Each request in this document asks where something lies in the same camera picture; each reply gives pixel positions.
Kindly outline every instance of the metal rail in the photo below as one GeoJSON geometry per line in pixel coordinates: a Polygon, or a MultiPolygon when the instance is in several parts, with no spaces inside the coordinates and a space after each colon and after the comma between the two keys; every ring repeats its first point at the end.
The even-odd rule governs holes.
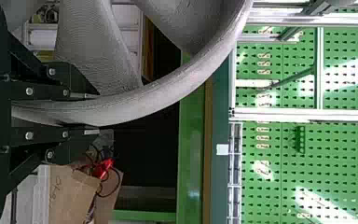
{"type": "Polygon", "coordinates": [[[235,108],[232,121],[266,121],[308,123],[317,121],[358,122],[358,110],[235,108]]]}

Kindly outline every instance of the metal support beam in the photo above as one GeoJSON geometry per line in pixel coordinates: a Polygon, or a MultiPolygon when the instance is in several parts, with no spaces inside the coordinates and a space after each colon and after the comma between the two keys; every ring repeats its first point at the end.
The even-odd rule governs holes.
{"type": "Polygon", "coordinates": [[[288,27],[356,27],[358,13],[331,13],[325,16],[297,16],[296,13],[251,13],[248,25],[288,27]]]}
{"type": "Polygon", "coordinates": [[[315,108],[324,108],[324,90],[322,90],[322,76],[324,74],[324,28],[319,27],[315,32],[316,48],[315,48],[315,62],[316,62],[316,76],[314,81],[315,89],[315,108]]]}
{"type": "Polygon", "coordinates": [[[291,108],[235,108],[232,121],[266,122],[358,122],[358,110],[291,109],[291,108]]]}
{"type": "Polygon", "coordinates": [[[238,42],[243,43],[262,43],[262,44],[295,44],[299,42],[298,36],[291,35],[285,40],[280,40],[277,34],[242,34],[238,42]]]}
{"type": "MultiPolygon", "coordinates": [[[[316,15],[323,15],[326,13],[330,13],[335,9],[335,7],[331,6],[330,4],[326,3],[325,0],[317,0],[314,4],[309,7],[305,7],[301,12],[302,15],[308,16],[316,16],[316,15]]],[[[301,27],[289,27],[286,28],[282,35],[279,37],[281,41],[287,41],[288,39],[292,38],[295,34],[302,30],[301,27]]]]}

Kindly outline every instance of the hex bolt head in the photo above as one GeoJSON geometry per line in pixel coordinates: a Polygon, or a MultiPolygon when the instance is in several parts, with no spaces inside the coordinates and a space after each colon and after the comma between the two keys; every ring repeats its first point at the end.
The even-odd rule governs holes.
{"type": "Polygon", "coordinates": [[[26,140],[33,140],[34,139],[34,133],[28,132],[25,134],[26,140]]]}
{"type": "Polygon", "coordinates": [[[1,153],[2,154],[7,154],[10,152],[10,146],[2,146],[1,147],[1,153]]]}
{"type": "Polygon", "coordinates": [[[53,151],[48,151],[48,153],[46,154],[46,158],[48,160],[51,160],[51,159],[53,159],[53,157],[54,157],[54,152],[53,151]]]}
{"type": "Polygon", "coordinates": [[[68,132],[63,132],[63,133],[62,133],[62,137],[63,137],[63,138],[67,138],[68,136],[69,136],[69,133],[68,133],[68,132]]]}
{"type": "Polygon", "coordinates": [[[25,93],[27,93],[27,95],[34,95],[34,89],[28,87],[27,89],[25,89],[25,93]]]}
{"type": "Polygon", "coordinates": [[[56,75],[56,70],[54,68],[49,68],[48,74],[51,75],[51,76],[55,76],[56,75]]]}

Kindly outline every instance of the white metal bar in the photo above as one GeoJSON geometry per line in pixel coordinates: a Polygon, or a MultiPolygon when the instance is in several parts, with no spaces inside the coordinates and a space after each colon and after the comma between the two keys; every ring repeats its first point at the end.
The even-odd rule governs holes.
{"type": "Polygon", "coordinates": [[[231,114],[231,120],[271,122],[358,122],[358,110],[235,108],[231,114]]]}
{"type": "Polygon", "coordinates": [[[358,27],[358,13],[331,13],[326,16],[298,16],[296,13],[251,13],[249,25],[298,27],[358,27]]]}
{"type": "Polygon", "coordinates": [[[316,31],[316,76],[315,76],[315,107],[324,108],[324,90],[322,89],[322,76],[324,75],[324,28],[318,27],[316,31]]]}
{"type": "Polygon", "coordinates": [[[242,34],[238,38],[240,43],[263,43],[263,44],[295,44],[299,42],[298,35],[281,41],[277,34],[242,34]]]}

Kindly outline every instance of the green panel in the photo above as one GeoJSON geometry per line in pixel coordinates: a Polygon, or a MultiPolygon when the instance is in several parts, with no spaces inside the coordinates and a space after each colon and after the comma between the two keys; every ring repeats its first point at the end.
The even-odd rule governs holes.
{"type": "MultiPolygon", "coordinates": [[[[237,79],[281,80],[282,45],[239,44],[237,79]]],[[[237,107],[281,107],[282,105],[281,88],[266,91],[247,87],[236,89],[237,107]]]]}
{"type": "MultiPolygon", "coordinates": [[[[300,42],[283,46],[283,78],[311,68],[315,61],[315,29],[302,31],[300,42]]],[[[282,86],[282,107],[314,108],[314,74],[282,86]]]]}
{"type": "Polygon", "coordinates": [[[306,124],[282,129],[282,224],[358,223],[358,124],[306,124]]]}
{"type": "Polygon", "coordinates": [[[114,210],[114,220],[120,221],[154,221],[154,222],[174,222],[175,213],[141,212],[129,210],[114,210]]]}
{"type": "Polygon", "coordinates": [[[324,108],[358,109],[358,28],[324,33],[324,108]]]}
{"type": "Polygon", "coordinates": [[[204,108],[204,86],[180,102],[177,224],[202,222],[204,108]]]}
{"type": "MultiPolygon", "coordinates": [[[[325,29],[324,44],[317,90],[324,108],[358,109],[358,29],[325,29]]],[[[314,62],[315,29],[309,28],[295,45],[238,45],[237,79],[280,80],[314,62]],[[257,57],[265,53],[267,59],[257,57]],[[260,61],[270,62],[270,75],[255,72],[260,61]]],[[[315,108],[314,75],[267,91],[237,86],[236,107],[315,108]]],[[[358,224],[358,124],[244,122],[243,134],[243,223],[358,224]]]]}
{"type": "Polygon", "coordinates": [[[256,122],[246,122],[243,126],[242,220],[244,223],[280,223],[281,126],[281,124],[256,122]]]}

